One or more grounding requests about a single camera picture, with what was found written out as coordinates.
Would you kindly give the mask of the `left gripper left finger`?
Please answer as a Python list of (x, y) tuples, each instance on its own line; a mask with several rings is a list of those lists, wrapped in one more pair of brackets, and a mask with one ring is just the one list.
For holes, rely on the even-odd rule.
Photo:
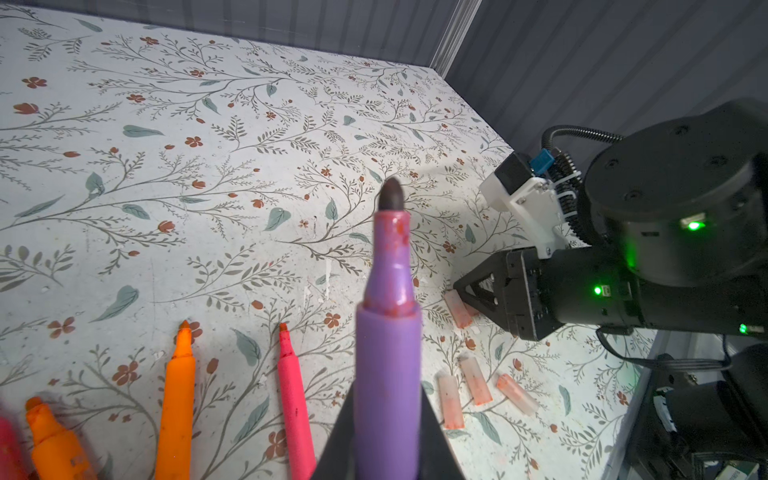
[(312, 480), (355, 480), (355, 387), (352, 383), (339, 416), (320, 455)]

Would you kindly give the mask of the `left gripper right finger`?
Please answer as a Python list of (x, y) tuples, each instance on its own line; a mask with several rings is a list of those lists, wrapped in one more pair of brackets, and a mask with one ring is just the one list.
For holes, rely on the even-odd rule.
[(419, 480), (465, 480), (426, 395), (421, 396)]

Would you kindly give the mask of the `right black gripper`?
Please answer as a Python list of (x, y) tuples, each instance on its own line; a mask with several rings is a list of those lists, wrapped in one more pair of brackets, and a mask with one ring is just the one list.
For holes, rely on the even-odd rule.
[(544, 260), (534, 248), (500, 251), (453, 289), (466, 305), (525, 340), (542, 340), (569, 324), (622, 334), (645, 326), (634, 276), (597, 248), (559, 250)]

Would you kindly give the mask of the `purple marker pen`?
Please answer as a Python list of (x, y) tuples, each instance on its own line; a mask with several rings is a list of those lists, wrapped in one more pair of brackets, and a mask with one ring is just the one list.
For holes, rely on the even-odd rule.
[(422, 316), (410, 272), (410, 215), (395, 178), (379, 193), (372, 269), (355, 323), (355, 476), (415, 479)]

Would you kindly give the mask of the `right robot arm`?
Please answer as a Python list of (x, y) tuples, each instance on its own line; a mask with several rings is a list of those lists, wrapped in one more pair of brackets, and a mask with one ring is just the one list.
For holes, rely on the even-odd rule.
[(718, 358), (634, 358), (651, 375), (626, 447), (646, 479), (737, 462), (767, 475), (767, 106), (754, 99), (622, 136), (556, 125), (481, 186), (530, 244), (454, 285), (501, 329), (540, 341), (591, 325), (741, 337)]

